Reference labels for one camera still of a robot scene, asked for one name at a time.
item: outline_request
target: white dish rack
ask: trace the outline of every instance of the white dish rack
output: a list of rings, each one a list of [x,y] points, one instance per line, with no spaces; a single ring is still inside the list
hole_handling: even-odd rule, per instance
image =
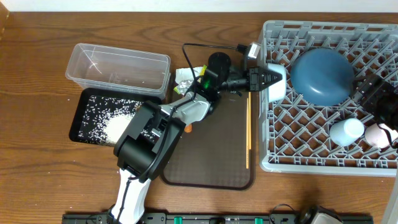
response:
[[[290,81],[294,61],[308,50],[333,49],[353,65],[355,75],[375,73],[398,85],[398,26],[336,22],[267,21],[259,42],[258,64],[285,65],[286,95],[268,103],[260,93],[259,164],[270,172],[310,174],[396,175],[398,154],[393,148],[370,146],[364,136],[347,147],[329,138],[332,124],[358,118],[366,126],[373,116],[349,98],[336,106],[317,106],[296,93]]]

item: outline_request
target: orange object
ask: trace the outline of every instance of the orange object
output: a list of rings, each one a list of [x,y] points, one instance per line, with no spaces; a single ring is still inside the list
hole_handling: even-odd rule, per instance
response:
[[[185,131],[186,133],[191,133],[191,131],[192,131],[192,124],[189,124],[187,127],[185,127],[185,128],[184,128],[184,131]]]

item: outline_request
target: plastic grid basket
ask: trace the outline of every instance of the plastic grid basket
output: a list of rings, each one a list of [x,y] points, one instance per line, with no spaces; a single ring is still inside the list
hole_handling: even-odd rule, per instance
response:
[[[398,26],[334,22],[267,21],[259,42],[258,64],[279,63],[287,71],[283,100],[268,103],[260,94],[260,166],[271,172],[395,176],[398,154],[393,148],[370,146],[364,136],[347,147],[329,138],[332,124],[358,118],[366,126],[373,116],[349,98],[335,106],[317,106],[296,93],[290,81],[294,61],[308,50],[338,51],[353,65],[356,76],[375,73],[398,85]]]

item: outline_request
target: wooden table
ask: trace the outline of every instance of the wooden table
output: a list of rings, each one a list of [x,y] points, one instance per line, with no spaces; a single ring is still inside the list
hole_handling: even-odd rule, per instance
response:
[[[166,54],[172,71],[187,67],[182,42],[248,44],[268,20],[396,23],[398,14],[12,12],[0,41],[0,223],[60,223],[65,212],[98,212],[116,201],[112,148],[68,138],[81,88],[64,74],[77,43]],[[194,66],[210,52],[188,51]],[[170,213],[269,213],[279,203],[297,210],[316,203],[368,213],[379,223],[394,182],[276,174],[261,170],[258,157],[256,164],[248,190],[172,187],[156,179],[145,205]]]

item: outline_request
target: blue bowl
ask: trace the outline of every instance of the blue bowl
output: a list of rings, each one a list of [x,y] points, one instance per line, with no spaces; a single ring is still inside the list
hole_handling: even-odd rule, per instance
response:
[[[352,91],[354,69],[348,60],[331,49],[314,49],[292,65],[290,79],[297,93],[314,105],[333,106]]]

